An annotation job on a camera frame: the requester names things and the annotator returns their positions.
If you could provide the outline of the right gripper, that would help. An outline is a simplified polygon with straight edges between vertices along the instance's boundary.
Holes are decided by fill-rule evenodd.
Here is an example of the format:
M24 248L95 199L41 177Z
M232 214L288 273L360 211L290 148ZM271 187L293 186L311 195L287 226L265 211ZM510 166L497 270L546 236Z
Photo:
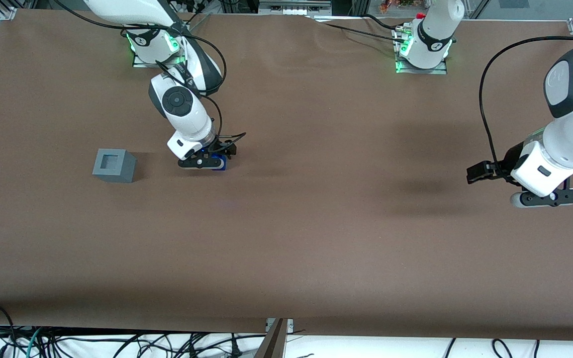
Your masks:
M226 159L231 159L237 154L236 143L232 140L221 142L220 147L207 147L214 140L215 136L216 132L210 131L206 137L200 140L189 140L184 138L179 131L175 131L173 136L169 138L167 146L182 161L187 160L204 148L209 158L221 159L221 156L224 156Z

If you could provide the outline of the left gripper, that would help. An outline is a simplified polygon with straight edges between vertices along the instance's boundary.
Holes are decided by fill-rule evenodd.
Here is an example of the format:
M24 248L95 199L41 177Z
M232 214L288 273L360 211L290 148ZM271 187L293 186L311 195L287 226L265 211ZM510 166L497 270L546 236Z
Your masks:
M561 159L561 156L571 157L572 154L568 141L551 143L549 148L544 141L523 141L509 149L502 161L485 161L468 167L467 182L471 185L491 179L491 176L506 176L507 169L519 185L544 197L573 176L573 168Z

